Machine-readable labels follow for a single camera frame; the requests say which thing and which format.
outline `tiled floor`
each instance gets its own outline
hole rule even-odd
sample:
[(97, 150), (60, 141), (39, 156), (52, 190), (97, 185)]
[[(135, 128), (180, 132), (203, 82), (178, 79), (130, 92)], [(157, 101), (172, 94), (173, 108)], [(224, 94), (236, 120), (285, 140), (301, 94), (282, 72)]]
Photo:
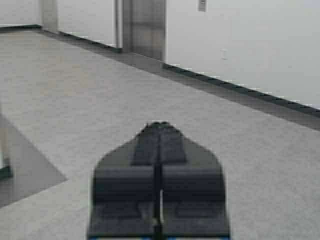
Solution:
[(0, 208), (0, 239), (85, 239), (90, 177), (146, 122), (215, 152), (235, 240), (320, 239), (320, 119), (83, 40), (0, 35), (3, 114), (67, 181)]

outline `stainless steel elevator door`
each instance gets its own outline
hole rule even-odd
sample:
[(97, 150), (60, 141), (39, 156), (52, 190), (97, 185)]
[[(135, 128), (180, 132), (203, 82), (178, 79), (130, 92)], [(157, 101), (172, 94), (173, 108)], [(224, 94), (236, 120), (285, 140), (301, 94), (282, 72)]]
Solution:
[(131, 50), (163, 60), (166, 0), (132, 0)]
[(43, 30), (58, 33), (57, 0), (42, 0)]

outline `dark floor mat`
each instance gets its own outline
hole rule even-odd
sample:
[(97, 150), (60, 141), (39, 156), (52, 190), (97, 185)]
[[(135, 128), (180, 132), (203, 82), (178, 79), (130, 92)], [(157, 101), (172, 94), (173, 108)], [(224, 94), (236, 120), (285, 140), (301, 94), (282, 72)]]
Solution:
[(67, 180), (6, 118), (3, 122), (13, 177), (0, 181), (0, 208)]

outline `doorway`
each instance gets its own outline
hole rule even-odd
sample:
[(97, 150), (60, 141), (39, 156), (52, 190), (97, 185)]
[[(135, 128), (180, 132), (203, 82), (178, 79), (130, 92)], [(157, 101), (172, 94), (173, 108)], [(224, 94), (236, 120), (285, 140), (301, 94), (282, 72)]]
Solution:
[(166, 0), (123, 1), (123, 48), (163, 61)]
[(57, 0), (42, 0), (42, 29), (51, 33), (58, 33)]

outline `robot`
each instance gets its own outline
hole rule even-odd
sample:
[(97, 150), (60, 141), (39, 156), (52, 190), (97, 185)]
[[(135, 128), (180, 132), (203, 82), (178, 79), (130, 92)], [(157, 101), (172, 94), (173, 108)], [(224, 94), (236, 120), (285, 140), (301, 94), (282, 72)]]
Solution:
[(229, 240), (223, 169), (168, 122), (105, 155), (92, 181), (88, 240)]

